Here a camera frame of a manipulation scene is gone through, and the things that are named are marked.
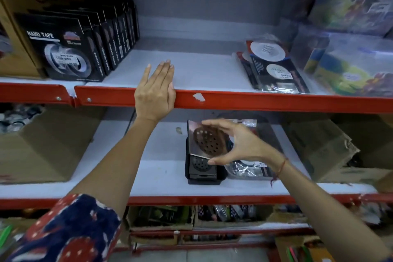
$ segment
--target blue and red floral sleeve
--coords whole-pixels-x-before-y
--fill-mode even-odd
[[[95,198],[67,195],[27,230],[6,262],[107,261],[120,225],[116,212]]]

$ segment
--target forearm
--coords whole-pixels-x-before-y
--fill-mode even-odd
[[[287,162],[279,177],[337,261],[381,262],[389,256],[368,226],[292,164]]]
[[[122,217],[139,162],[155,122],[137,118],[127,134],[70,194],[88,194]]]

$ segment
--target person's left hand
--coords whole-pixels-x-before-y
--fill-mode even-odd
[[[135,90],[135,110],[138,119],[158,123],[174,107],[176,92],[173,88],[174,66],[162,61],[149,79],[151,65],[145,69]]]

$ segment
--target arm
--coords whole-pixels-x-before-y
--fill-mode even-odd
[[[286,160],[282,153],[242,124],[225,119],[203,121],[202,124],[218,127],[235,138],[233,149],[211,159],[211,165],[245,159],[264,162],[277,173]],[[285,163],[279,178],[337,261],[381,262],[390,256],[389,249],[369,227],[290,162]]]
[[[121,217],[130,197],[150,134],[174,106],[174,66],[161,62],[149,79],[150,65],[135,90],[136,119],[127,134],[69,194],[88,194]]]

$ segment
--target torn white sticker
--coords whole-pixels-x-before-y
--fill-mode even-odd
[[[203,97],[202,93],[195,93],[193,95],[193,97],[196,98],[200,102],[204,102],[205,101],[205,98]]]

